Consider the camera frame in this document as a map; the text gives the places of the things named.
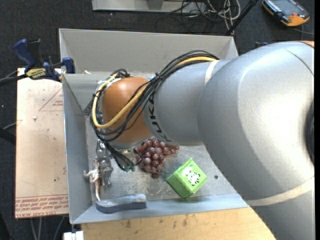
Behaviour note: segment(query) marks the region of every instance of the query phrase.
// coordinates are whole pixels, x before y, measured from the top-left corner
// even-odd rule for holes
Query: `wooden board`
[[[82,224],[85,240],[275,240],[251,208]]]
[[[17,83],[15,218],[69,212],[62,84]]]

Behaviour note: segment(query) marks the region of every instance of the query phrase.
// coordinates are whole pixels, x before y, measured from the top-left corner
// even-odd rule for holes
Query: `yellow label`
[[[46,69],[45,68],[31,68],[27,73],[25,73],[28,77],[32,77],[33,79],[45,76]]]

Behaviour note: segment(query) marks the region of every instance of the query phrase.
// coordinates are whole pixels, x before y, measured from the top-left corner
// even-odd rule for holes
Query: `yellow cable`
[[[187,58],[181,62],[179,62],[177,65],[181,65],[184,63],[188,63],[188,62],[193,62],[193,61],[207,61],[207,62],[212,62],[212,61],[216,61],[216,59],[211,58],[211,57],[205,57],[205,56],[198,56],[198,57],[193,57],[193,58]],[[109,122],[105,123],[105,124],[99,124],[97,121],[97,117],[96,117],[96,108],[97,108],[97,102],[98,102],[98,97],[101,95],[102,90],[104,89],[104,87],[111,81],[105,82],[104,84],[102,84],[98,90],[96,91],[96,96],[93,99],[92,102],[92,122],[94,124],[95,127],[100,128],[100,129],[105,129],[108,128],[110,126],[112,126],[114,123],[116,123],[119,118],[129,109],[133,106],[133,104],[136,103],[136,101],[140,98],[140,96],[142,95],[144,88],[142,88],[133,98],[132,100],[130,100],[130,102],[128,102],[123,109],[120,110],[120,112],[118,114],[115,115],[114,118],[112,118]]]
[[[213,61],[216,61],[216,59],[215,58],[211,58],[211,57],[198,56],[198,57],[193,57],[193,58],[187,58],[187,59],[179,62],[177,65],[181,65],[181,64],[184,64],[184,63],[188,63],[188,62],[194,62],[194,61],[213,62]]]

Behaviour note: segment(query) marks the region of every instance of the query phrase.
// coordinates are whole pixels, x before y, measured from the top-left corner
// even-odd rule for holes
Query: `orange sphere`
[[[114,118],[122,108],[128,103],[135,91],[148,80],[143,77],[126,77],[119,81],[114,82],[105,92],[102,99],[102,117],[106,124],[112,118]],[[119,127],[128,116],[129,108],[119,120],[109,127],[110,130],[114,130]],[[135,115],[129,120],[126,125],[126,130],[115,140],[118,143],[135,143],[143,141],[145,138],[151,135],[151,132],[147,128],[140,107]]]

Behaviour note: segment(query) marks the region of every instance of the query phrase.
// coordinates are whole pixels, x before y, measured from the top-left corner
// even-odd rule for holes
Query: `gray foam piece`
[[[147,208],[147,198],[144,194],[130,194],[113,199],[104,199],[95,202],[98,211],[104,214],[113,214],[126,210]]]

